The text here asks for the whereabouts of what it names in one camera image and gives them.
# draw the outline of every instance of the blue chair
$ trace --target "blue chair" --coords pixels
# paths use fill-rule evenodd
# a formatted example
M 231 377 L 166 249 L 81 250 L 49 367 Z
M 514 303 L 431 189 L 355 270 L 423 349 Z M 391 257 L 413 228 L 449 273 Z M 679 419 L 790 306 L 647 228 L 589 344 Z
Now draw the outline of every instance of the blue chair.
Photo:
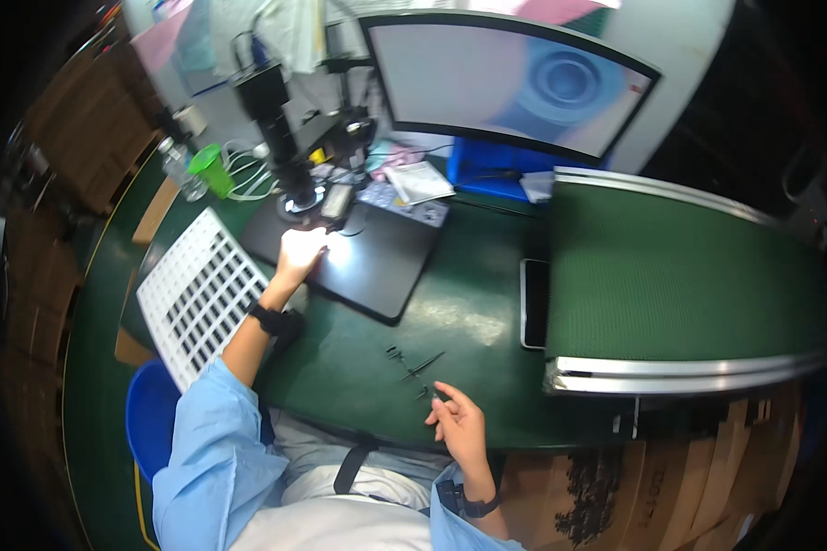
M 143 364 L 132 377 L 126 396 L 126 439 L 132 457 L 151 485 L 157 471 L 168 465 L 172 455 L 172 435 L 175 430 L 175 410 L 181 397 L 175 381 L 159 358 Z M 272 443 L 270 413 L 261 404 L 260 440 Z

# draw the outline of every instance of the wristwatch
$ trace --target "wristwatch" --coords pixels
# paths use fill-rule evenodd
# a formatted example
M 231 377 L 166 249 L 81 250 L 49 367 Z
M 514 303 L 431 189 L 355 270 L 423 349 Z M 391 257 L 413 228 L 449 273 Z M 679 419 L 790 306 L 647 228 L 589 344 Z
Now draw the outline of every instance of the wristwatch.
M 465 490 L 462 484 L 456 484 L 452 479 L 435 484 L 438 491 L 438 501 L 448 510 L 458 515 L 465 513 L 469 518 L 484 518 L 499 507 L 499 492 L 488 502 L 468 501 L 465 499 Z
M 469 518 L 484 518 L 497 507 L 499 507 L 499 492 L 496 492 L 494 498 L 486 503 L 484 501 L 469 501 L 465 499 L 463 494 L 463 511 Z
M 247 315 L 252 316 L 260 322 L 260 328 L 270 335 L 277 337 L 285 325 L 284 316 L 274 309 L 265 309 L 258 301 L 253 301 L 245 309 Z

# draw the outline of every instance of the smartphone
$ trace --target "smartphone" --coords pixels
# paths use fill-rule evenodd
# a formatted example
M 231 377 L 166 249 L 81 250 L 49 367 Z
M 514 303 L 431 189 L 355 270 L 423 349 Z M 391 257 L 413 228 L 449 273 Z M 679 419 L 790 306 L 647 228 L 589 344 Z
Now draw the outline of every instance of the smartphone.
M 545 350 L 549 323 L 549 263 L 521 260 L 521 347 Z

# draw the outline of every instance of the green cup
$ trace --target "green cup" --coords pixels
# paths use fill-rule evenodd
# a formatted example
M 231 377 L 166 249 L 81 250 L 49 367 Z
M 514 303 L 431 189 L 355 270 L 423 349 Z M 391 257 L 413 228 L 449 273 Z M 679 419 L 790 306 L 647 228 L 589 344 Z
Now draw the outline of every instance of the green cup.
M 211 191 L 214 191 L 214 194 L 221 199 L 226 199 L 235 187 L 232 177 L 224 169 L 221 146 L 218 144 L 209 144 L 193 155 L 193 159 L 187 166 L 187 172 L 202 178 Z

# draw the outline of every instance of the hand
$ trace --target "hand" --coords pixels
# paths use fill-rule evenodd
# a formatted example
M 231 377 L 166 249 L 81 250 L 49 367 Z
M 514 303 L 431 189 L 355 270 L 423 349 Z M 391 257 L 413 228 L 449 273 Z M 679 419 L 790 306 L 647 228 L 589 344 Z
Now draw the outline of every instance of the hand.
M 483 472 L 487 469 L 484 413 L 469 397 L 450 384 L 435 381 L 435 388 L 450 398 L 446 402 L 432 400 L 432 413 L 426 418 L 426 424 L 436 425 L 435 441 L 443 440 L 447 444 L 447 450 L 457 460 L 463 473 Z
M 278 252 L 276 278 L 297 289 L 316 265 L 320 253 L 328 243 L 323 227 L 301 232 L 289 229 L 282 236 Z

